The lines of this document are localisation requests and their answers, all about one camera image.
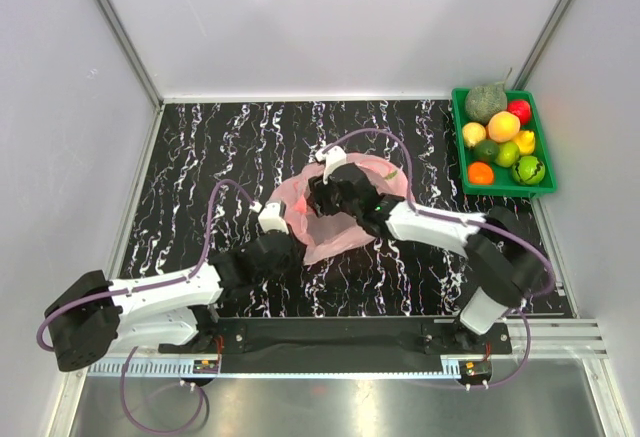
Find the pink plastic bag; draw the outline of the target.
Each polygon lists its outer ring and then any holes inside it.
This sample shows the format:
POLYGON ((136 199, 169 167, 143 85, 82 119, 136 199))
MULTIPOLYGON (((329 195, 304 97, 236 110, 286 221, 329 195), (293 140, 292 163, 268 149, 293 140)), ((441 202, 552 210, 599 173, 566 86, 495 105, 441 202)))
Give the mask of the pink plastic bag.
MULTIPOLYGON (((349 153, 347 162, 356 164, 369 177, 380 193, 404 197, 408 179, 403 170, 382 157, 362 153, 349 153)), ((306 214, 294 210, 296 202, 309 196, 308 180, 322 176, 324 166, 310 163, 284 180, 271 194, 270 201, 286 205, 284 219, 294 236, 306 246, 303 263, 312 265, 323 259, 335 257, 351 249, 367 245, 374 237, 365 232, 349 215, 317 217, 308 206, 306 214)))

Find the red peach fruit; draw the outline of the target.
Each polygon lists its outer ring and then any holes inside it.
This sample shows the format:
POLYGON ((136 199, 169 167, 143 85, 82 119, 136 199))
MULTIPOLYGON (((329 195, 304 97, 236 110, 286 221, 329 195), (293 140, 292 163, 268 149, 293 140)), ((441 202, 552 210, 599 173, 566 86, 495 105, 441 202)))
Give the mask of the red peach fruit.
POLYGON ((294 206, 294 210, 300 214, 306 214, 308 210, 306 199, 301 196, 300 199, 296 202, 294 206))

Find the pale yellow round fruit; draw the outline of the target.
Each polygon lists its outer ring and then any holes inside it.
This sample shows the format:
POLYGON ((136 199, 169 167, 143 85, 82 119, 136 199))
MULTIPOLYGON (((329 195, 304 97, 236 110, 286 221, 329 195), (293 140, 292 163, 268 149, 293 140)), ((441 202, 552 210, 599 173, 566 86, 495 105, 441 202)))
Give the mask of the pale yellow round fruit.
POLYGON ((464 146, 473 149, 487 138, 487 129, 478 122, 469 122, 462 127, 462 138, 464 146))

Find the dark green fruit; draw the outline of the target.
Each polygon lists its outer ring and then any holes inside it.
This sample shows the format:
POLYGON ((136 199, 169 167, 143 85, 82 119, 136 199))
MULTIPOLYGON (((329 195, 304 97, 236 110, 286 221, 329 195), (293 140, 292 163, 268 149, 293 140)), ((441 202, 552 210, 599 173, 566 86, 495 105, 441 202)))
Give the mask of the dark green fruit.
POLYGON ((474 146, 472 153, 475 161, 490 164, 498 157, 500 146, 493 140, 485 139, 474 146))

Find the lime green fruit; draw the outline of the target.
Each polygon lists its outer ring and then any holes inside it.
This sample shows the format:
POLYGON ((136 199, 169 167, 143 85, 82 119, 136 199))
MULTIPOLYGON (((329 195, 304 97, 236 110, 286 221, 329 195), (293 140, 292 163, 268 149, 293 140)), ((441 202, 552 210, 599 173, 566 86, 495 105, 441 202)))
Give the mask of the lime green fruit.
POLYGON ((501 143, 494 163, 502 168, 509 168, 520 158, 520 149, 513 141, 501 143))

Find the yellow lemon fruit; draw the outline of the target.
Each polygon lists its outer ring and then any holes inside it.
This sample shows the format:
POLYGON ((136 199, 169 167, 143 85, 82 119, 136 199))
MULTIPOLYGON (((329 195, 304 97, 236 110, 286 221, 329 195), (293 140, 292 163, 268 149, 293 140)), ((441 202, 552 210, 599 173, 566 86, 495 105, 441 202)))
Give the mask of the yellow lemon fruit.
POLYGON ((536 148, 536 135, 531 130, 521 130, 513 142, 518 146, 521 156, 532 155, 536 148))

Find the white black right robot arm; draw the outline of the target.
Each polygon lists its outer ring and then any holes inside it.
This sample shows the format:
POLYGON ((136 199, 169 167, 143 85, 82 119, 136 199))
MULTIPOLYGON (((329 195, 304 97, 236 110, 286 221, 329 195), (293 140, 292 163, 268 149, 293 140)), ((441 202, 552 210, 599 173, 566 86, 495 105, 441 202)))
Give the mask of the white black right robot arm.
POLYGON ((505 208, 464 214, 418 205, 377 190, 353 163, 327 177, 312 177, 308 184, 307 203, 318 217, 345 214, 370 236, 439 247, 467 259, 476 290, 453 331, 463 352, 486 346, 494 323, 520 308, 547 273, 548 260, 516 234, 517 219, 505 208))

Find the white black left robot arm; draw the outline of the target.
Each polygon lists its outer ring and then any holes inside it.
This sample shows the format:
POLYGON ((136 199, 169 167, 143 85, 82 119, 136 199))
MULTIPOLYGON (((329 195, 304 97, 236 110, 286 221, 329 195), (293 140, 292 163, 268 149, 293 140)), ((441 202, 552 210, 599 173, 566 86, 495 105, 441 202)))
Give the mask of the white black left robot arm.
POLYGON ((200 267, 142 279, 87 272, 45 310, 38 345, 54 354, 62 372, 136 346, 206 352, 216 339, 209 307, 239 300, 301 266, 305 251, 293 235, 269 231, 200 267))

